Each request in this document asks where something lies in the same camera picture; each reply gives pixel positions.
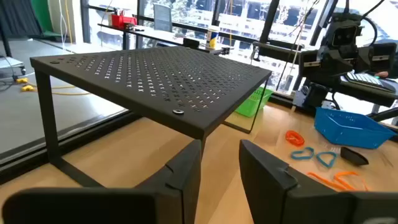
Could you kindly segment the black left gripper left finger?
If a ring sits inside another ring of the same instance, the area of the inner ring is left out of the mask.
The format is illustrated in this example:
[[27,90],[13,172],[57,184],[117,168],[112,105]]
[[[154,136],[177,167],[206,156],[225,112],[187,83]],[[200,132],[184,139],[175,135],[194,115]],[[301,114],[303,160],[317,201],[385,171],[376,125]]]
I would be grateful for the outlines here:
[[154,199],[155,224],[194,224],[201,182],[201,141],[193,140],[135,186]]

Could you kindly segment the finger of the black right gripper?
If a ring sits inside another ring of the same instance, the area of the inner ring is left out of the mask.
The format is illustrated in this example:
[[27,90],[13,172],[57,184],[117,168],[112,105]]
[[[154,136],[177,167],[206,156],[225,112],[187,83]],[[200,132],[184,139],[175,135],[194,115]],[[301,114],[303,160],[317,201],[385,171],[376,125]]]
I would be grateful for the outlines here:
[[351,72],[353,65],[347,62],[338,50],[323,52],[323,74],[329,77]]
[[358,55],[354,70],[356,73],[367,72],[371,69],[371,61],[373,58],[373,47],[358,48]]

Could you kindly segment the orange silicone band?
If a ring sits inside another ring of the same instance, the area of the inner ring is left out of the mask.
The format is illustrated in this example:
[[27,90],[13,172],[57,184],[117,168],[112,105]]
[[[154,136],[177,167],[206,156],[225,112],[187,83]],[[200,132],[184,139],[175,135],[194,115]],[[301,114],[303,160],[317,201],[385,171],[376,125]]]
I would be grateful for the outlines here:
[[358,177],[359,180],[362,182],[363,184],[363,190],[364,191],[368,191],[368,186],[366,184],[366,181],[357,173],[354,171],[343,171],[343,172],[337,172],[334,175],[334,179],[339,182],[346,190],[355,190],[355,191],[359,191],[359,189],[353,187],[352,185],[350,185],[349,183],[347,183],[343,178],[344,177],[349,177],[349,176],[355,176]]
[[344,186],[336,184],[336,183],[334,183],[328,179],[325,179],[313,172],[308,172],[307,175],[316,179],[317,181],[321,182],[322,184],[325,184],[325,185],[331,187],[331,188],[338,189],[338,190],[346,190]]

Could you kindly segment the orange coil wristband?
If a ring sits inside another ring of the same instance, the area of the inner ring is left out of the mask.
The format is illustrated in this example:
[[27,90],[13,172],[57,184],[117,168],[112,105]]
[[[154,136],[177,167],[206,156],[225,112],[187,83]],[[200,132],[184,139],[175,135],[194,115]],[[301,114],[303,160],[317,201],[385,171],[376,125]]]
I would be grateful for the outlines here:
[[302,146],[305,143],[305,140],[302,137],[302,135],[293,130],[288,130],[285,133],[285,140],[293,144],[294,146]]

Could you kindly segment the black perforated metal desk riser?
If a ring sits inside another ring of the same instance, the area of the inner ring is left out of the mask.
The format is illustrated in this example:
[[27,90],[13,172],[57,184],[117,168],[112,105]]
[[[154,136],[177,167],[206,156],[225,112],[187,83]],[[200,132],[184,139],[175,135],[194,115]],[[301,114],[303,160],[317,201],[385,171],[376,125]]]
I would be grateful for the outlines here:
[[33,57],[51,165],[84,187],[97,181],[65,161],[58,145],[51,78],[205,143],[271,72],[186,47]]

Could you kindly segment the long office desk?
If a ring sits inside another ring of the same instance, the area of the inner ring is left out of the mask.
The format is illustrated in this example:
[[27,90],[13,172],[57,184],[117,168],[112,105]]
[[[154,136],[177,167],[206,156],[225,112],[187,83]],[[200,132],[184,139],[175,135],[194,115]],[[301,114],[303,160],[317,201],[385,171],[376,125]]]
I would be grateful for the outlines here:
[[[104,24],[98,24],[98,25],[100,27],[105,27],[105,28],[109,28],[112,30],[121,31],[123,33],[123,35],[122,35],[122,37],[123,37],[122,49],[123,50],[128,50],[130,48],[130,40],[129,40],[130,34],[135,35],[136,38],[145,37],[148,39],[168,43],[170,45],[183,46],[183,38],[184,37],[178,37],[174,33],[171,33],[171,32],[154,30],[153,28],[150,28],[150,27],[143,27],[143,30],[125,30],[125,29],[118,29],[115,27],[107,26]],[[200,42],[200,46],[198,49],[195,49],[195,50],[200,50],[202,52],[207,52],[210,54],[228,55],[230,53],[230,51],[234,49],[234,47],[232,47],[232,46],[223,45],[223,44],[217,44],[216,49],[209,49],[206,47],[205,40],[198,40],[198,41]]]

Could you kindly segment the grey office chair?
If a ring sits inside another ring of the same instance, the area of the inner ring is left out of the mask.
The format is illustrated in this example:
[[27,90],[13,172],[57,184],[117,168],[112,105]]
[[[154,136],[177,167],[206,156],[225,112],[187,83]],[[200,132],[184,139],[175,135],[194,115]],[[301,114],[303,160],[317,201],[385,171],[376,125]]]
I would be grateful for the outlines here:
[[162,4],[153,3],[154,29],[172,32],[171,8]]

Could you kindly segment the black keyboard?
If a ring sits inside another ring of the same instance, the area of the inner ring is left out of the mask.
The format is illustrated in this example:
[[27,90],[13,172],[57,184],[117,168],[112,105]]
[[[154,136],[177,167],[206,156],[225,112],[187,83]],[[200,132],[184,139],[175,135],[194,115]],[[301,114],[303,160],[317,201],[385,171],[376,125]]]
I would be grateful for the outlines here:
[[396,89],[394,88],[394,86],[391,85],[389,82],[387,82],[383,79],[374,77],[372,75],[369,75],[367,73],[347,73],[345,75],[345,79],[348,82],[354,83],[356,85],[366,86],[369,88],[375,88],[378,90],[391,92],[391,93],[396,92]]

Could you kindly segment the blue plastic basket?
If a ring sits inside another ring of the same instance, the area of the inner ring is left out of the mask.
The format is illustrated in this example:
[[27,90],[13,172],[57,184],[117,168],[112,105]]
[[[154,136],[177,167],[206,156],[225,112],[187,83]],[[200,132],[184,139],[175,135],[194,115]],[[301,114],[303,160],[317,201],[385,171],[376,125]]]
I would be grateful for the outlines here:
[[377,149],[396,135],[363,114],[321,107],[316,109],[314,127],[332,144],[365,149]]

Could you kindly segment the black oval object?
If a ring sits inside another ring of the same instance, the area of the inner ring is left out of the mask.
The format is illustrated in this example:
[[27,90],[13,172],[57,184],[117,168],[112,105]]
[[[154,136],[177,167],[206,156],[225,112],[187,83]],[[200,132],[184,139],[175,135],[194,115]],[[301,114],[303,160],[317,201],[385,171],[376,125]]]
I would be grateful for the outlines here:
[[363,155],[347,147],[340,148],[340,156],[354,166],[366,166],[369,164],[369,161]]

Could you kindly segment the small black box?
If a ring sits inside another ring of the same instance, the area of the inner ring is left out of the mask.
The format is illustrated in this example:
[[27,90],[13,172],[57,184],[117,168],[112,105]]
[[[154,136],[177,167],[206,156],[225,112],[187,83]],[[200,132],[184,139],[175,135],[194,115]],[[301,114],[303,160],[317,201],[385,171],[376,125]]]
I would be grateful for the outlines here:
[[183,38],[183,46],[188,47],[190,49],[198,49],[200,46],[200,42],[195,39]]

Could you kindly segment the red toolbox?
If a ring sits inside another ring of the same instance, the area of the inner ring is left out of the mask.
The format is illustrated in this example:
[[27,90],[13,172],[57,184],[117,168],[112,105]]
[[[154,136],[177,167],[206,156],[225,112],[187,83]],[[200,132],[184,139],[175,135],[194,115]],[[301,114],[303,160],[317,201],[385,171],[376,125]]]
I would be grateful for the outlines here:
[[124,11],[114,12],[108,15],[108,23],[118,29],[133,30],[137,26],[137,18],[125,16]]

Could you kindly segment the grey wheeled cart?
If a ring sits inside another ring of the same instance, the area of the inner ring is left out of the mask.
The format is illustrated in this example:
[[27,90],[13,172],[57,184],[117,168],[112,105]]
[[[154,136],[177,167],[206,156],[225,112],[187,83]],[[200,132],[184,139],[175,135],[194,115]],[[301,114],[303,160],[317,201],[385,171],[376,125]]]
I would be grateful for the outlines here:
[[0,55],[0,78],[18,78],[26,74],[23,62]]

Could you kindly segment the green backdrop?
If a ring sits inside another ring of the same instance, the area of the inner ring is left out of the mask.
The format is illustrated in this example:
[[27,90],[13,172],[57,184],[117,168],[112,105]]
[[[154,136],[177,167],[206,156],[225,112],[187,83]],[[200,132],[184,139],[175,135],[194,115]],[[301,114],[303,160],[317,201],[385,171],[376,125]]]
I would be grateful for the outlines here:
[[31,0],[31,3],[42,30],[42,38],[60,42],[61,34],[53,31],[48,0]]

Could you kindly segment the dark curtain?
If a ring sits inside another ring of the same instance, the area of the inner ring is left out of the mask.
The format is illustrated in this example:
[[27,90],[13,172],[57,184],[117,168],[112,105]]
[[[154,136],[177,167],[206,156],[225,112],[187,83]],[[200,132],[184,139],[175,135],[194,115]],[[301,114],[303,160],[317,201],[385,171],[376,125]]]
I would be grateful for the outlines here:
[[6,37],[42,35],[31,0],[0,0],[0,28]]

